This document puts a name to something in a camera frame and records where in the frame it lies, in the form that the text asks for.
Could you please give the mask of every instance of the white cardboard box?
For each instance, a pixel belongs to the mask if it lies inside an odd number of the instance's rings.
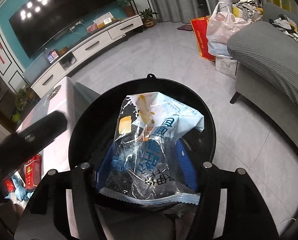
[[[216,57],[216,70],[236,79],[239,62],[225,57]]]

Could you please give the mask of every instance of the metal screw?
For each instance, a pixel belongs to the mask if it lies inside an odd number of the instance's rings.
[[[246,174],[246,170],[243,169],[243,168],[239,168],[239,169],[237,170],[237,172],[238,172],[240,175],[245,175],[245,174]]]
[[[33,142],[35,140],[35,136],[33,134],[29,134],[25,137],[27,142]]]
[[[82,169],[87,169],[87,168],[90,167],[90,164],[89,164],[89,163],[81,163],[80,167],[81,167]]]
[[[212,163],[210,163],[210,162],[204,162],[204,163],[203,163],[203,166],[204,166],[205,168],[209,169],[209,168],[212,167]]]
[[[53,176],[53,175],[56,174],[56,172],[57,172],[57,170],[51,169],[51,170],[48,171],[48,175]]]

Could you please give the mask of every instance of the black drawer handle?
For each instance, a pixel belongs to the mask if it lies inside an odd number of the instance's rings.
[[[96,46],[98,43],[100,43],[100,41],[95,42],[94,44],[92,44],[90,47],[86,48],[85,50],[90,50],[92,49],[94,46]]]
[[[122,30],[124,30],[124,29],[127,29],[127,28],[131,27],[132,25],[133,25],[133,23],[132,23],[132,24],[129,24],[129,25],[126,26],[126,27],[121,28],[120,30],[122,31]]]
[[[42,85],[45,86],[52,78],[53,74]]]

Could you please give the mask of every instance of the tv screen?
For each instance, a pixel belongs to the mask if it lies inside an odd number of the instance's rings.
[[[22,48],[33,56],[56,34],[115,0],[29,0],[10,19]]]

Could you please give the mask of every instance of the red cigarette box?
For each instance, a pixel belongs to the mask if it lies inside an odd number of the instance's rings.
[[[41,181],[41,155],[36,154],[25,164],[26,189],[35,189]]]

